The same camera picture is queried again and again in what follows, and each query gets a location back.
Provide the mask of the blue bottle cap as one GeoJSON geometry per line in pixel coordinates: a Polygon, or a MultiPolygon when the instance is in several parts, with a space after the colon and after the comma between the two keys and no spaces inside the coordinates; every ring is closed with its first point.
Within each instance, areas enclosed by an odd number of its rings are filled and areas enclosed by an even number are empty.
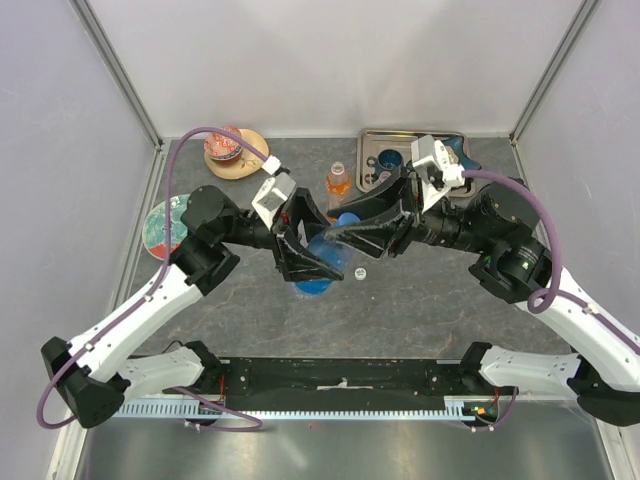
{"type": "Polygon", "coordinates": [[[336,220],[335,227],[344,229],[353,226],[357,226],[361,222],[361,219],[354,213],[344,212],[336,220]]]}

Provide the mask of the blue water bottle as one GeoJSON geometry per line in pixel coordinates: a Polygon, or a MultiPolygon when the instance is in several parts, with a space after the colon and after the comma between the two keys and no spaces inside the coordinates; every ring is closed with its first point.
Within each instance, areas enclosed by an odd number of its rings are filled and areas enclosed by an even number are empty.
{"type": "MultiPolygon", "coordinates": [[[[327,240],[324,233],[318,233],[314,236],[307,248],[312,254],[326,261],[341,273],[345,273],[354,256],[353,248],[327,240]]],[[[333,280],[320,279],[296,282],[294,286],[303,295],[317,296],[324,294],[332,283],[333,280]]]]}

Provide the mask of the orange drink bottle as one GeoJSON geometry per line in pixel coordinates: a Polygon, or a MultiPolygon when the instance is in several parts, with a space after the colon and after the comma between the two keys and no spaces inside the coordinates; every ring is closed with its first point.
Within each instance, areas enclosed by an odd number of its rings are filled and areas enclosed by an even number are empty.
{"type": "Polygon", "coordinates": [[[337,208],[351,189],[351,177],[345,165],[336,161],[326,176],[327,211],[337,208]]]}

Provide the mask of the white orange-bottle cap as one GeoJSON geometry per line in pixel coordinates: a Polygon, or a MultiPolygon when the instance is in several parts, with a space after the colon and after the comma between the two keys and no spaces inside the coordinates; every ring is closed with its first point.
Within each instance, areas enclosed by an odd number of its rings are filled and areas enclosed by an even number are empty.
{"type": "Polygon", "coordinates": [[[358,280],[358,281],[362,281],[366,278],[367,276],[367,271],[365,268],[363,267],[359,267],[356,268],[354,271],[354,277],[358,280]]]}

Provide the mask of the clear bottle red cap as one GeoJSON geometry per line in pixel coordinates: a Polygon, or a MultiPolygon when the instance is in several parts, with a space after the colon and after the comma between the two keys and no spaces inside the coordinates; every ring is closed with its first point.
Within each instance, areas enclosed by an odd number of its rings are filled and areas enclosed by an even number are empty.
{"type": "Polygon", "coordinates": [[[384,182],[384,181],[386,181],[388,178],[390,178],[390,177],[391,177],[391,175],[392,175],[392,173],[391,173],[391,172],[389,172],[389,171],[383,171],[383,172],[381,172],[381,173],[378,175],[378,177],[377,177],[377,183],[378,183],[378,184],[383,183],[383,182],[384,182]]]}

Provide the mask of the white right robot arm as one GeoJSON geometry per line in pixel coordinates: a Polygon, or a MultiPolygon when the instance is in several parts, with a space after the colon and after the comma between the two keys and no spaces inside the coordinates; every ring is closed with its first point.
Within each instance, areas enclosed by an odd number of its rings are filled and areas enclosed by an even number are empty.
{"type": "Polygon", "coordinates": [[[549,214],[518,180],[471,170],[485,185],[464,205],[405,169],[338,208],[358,222],[335,225],[327,239],[373,258],[412,243],[477,255],[470,274],[494,297],[531,314],[567,342],[567,355],[509,351],[475,342],[458,367],[467,392],[507,387],[572,398],[593,417],[620,427],[639,422],[639,338],[581,288],[563,267],[549,214]]]}

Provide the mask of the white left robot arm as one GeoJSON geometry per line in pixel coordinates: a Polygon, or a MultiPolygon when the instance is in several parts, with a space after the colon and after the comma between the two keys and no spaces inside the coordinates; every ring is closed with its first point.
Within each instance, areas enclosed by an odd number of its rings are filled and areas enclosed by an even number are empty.
{"type": "Polygon", "coordinates": [[[188,234],[145,287],[97,325],[71,340],[53,337],[41,355],[50,382],[83,428],[110,419],[127,402],[163,390],[208,393],[224,375],[221,361],[200,341],[136,358],[134,351],[175,315],[205,298],[239,264],[229,245],[272,252],[287,282],[343,279],[341,270],[301,244],[300,228],[319,233],[329,221],[306,188],[269,178],[249,210],[219,188],[189,196],[181,216],[188,234]]]}

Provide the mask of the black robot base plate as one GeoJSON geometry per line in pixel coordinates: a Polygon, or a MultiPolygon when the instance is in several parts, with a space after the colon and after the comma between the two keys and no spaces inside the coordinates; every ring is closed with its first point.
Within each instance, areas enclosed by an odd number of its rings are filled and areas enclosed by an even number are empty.
{"type": "Polygon", "coordinates": [[[256,357],[223,359],[187,390],[222,395],[237,411],[436,409],[446,396],[506,398],[513,392],[462,372],[457,361],[256,357]]]}

